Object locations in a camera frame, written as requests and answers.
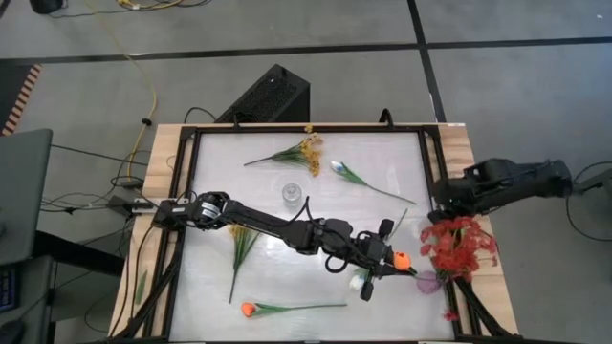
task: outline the red flower bunch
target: red flower bunch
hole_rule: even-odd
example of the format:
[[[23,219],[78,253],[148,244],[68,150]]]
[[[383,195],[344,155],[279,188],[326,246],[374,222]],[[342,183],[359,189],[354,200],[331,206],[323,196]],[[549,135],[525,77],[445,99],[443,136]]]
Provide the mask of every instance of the red flower bunch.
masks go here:
[[[429,255],[431,263],[451,278],[462,276],[471,281],[471,274],[480,268],[476,251],[484,249],[497,265],[497,243],[469,217],[444,220],[421,232],[421,255]]]

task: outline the black metal frame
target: black metal frame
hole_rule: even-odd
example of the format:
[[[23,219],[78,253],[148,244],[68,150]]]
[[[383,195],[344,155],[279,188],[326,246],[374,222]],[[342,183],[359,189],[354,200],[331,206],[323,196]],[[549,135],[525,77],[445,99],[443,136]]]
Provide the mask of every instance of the black metal frame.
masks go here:
[[[314,131],[318,133],[342,133],[342,132],[351,132],[351,133],[415,133],[418,136],[419,146],[421,148],[421,155],[423,159],[423,164],[425,167],[424,173],[426,176],[426,184],[427,191],[430,196],[430,205],[433,208],[434,204],[432,201],[432,185],[434,182],[433,178],[433,170],[431,166],[431,161],[429,160],[429,151],[427,145],[427,138],[431,138],[433,142],[433,151],[435,152],[435,157],[437,160],[437,165],[439,167],[439,173],[441,178],[445,178],[447,176],[446,164],[444,160],[444,153],[442,149],[442,143],[440,141],[440,133],[437,125],[396,125],[393,122],[393,118],[391,117],[388,110],[384,109],[381,115],[380,122],[386,122],[387,125],[371,125],[371,126],[345,126],[345,125],[325,125],[325,126],[315,126]],[[204,134],[227,134],[227,133],[303,133],[304,129],[302,126],[240,126],[234,124],[233,126],[224,126],[224,127],[184,127],[181,131],[179,146],[177,149],[176,160],[174,164],[174,172],[172,175],[172,182],[170,185],[170,192],[168,197],[176,197],[179,194],[179,182],[181,179],[181,175],[183,172],[183,164],[185,161],[185,152],[187,141],[193,139],[193,145],[191,149],[191,156],[189,160],[189,165],[187,169],[187,180],[186,180],[186,189],[185,193],[190,192],[191,187],[193,185],[193,180],[195,176],[195,167],[198,161],[198,153],[200,147],[200,140],[202,135]],[[158,261],[156,264],[156,268],[154,271],[154,280],[153,286],[155,286],[159,282],[159,278],[163,273],[164,269],[164,261],[166,256],[166,248],[169,244],[169,235],[167,233],[163,234],[162,240],[160,241],[160,249],[158,250]],[[184,233],[179,234],[179,238],[176,242],[176,251],[183,250],[185,244],[185,235]],[[164,325],[162,329],[162,337],[169,338],[170,335],[170,326],[172,324],[172,317],[174,313],[174,304],[176,300],[176,292],[177,292],[177,284],[179,280],[179,271],[173,276],[172,280],[168,286],[168,298],[166,301],[166,307],[164,310]],[[445,292],[447,294],[449,309],[452,312],[457,312],[457,298],[455,295],[454,286],[452,282],[448,282],[445,285]],[[147,338],[151,335],[152,331],[152,323],[153,318],[155,317],[155,310],[153,310],[145,320],[144,323],[144,332],[143,337]],[[459,337],[463,335],[463,329],[461,326],[461,321],[456,320],[452,321],[452,329],[455,337]]]

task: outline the wooden table frame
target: wooden table frame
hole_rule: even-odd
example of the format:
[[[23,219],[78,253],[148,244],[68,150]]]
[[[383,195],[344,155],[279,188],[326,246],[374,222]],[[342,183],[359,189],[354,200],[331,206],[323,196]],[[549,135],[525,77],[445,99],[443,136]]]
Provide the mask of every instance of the wooden table frame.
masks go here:
[[[315,127],[359,127],[359,128],[388,128],[391,124],[386,123],[311,123]],[[242,128],[278,128],[294,130],[299,132],[306,123],[258,123],[258,124],[241,124]],[[193,165],[195,157],[191,157],[193,151],[193,140],[186,140],[186,136],[190,136],[190,132],[183,130],[187,127],[208,128],[222,131],[232,131],[232,124],[202,124],[202,125],[181,125],[181,124],[165,124],[159,125],[151,158],[144,180],[143,195],[147,198],[166,198],[176,196],[183,192],[189,183],[188,176],[189,166]],[[427,128],[429,135],[426,140],[428,156],[424,159],[429,159],[431,177],[436,180],[441,175],[448,174],[450,177],[463,176],[463,169],[474,164],[473,155],[470,149],[467,131],[463,124],[431,124],[431,123],[402,123],[402,126],[421,126]],[[433,144],[436,140],[434,137],[439,136],[438,142],[440,145]],[[438,159],[444,154],[443,164],[438,163]],[[181,164],[180,174],[177,174],[173,181],[174,168],[177,161]],[[126,260],[126,267],[123,270],[120,289],[111,321],[111,329],[117,324],[117,329],[114,333],[117,334],[127,325],[127,320],[132,313],[132,300],[134,295],[134,283],[139,279],[134,273],[136,270],[136,252],[141,246],[145,233],[150,228],[152,215],[141,215],[136,219],[132,233],[130,244],[129,259]],[[492,234],[491,224],[486,217],[479,218],[479,223],[484,230]],[[154,228],[146,236],[146,242],[142,243],[141,256],[139,259],[139,275],[147,271],[147,277],[144,285],[143,300],[151,292],[151,286],[154,279],[159,279],[161,272],[170,262],[177,241],[177,233],[169,233],[160,229]],[[126,278],[126,273],[129,271],[129,278]],[[506,289],[506,283],[503,276],[501,264],[497,267],[484,266],[474,274],[472,286],[476,294],[481,298],[483,304],[488,308],[490,313],[499,321],[499,323],[508,331],[516,333],[516,325],[514,322],[514,313],[512,305]],[[159,301],[154,308],[154,316],[148,317],[140,328],[137,336],[166,336],[169,335],[169,326],[171,323],[172,306],[168,307],[168,300],[173,302],[173,298],[168,298],[168,289],[172,285],[166,287],[161,294]],[[448,288],[448,295],[453,297],[456,295],[458,311],[460,314],[459,332],[464,334],[472,334],[476,324],[470,321],[469,308],[466,307],[465,300],[460,291]],[[133,312],[137,313],[140,305],[135,305]],[[169,321],[164,316],[166,311],[170,310]]]

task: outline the orange tulip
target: orange tulip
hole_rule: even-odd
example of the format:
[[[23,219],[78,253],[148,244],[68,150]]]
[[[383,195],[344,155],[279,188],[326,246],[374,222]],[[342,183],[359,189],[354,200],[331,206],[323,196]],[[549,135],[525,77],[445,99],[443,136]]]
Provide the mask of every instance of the orange tulip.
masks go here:
[[[252,314],[256,311],[255,305],[249,302],[243,303],[241,309],[242,309],[242,313],[246,317],[251,317]]]

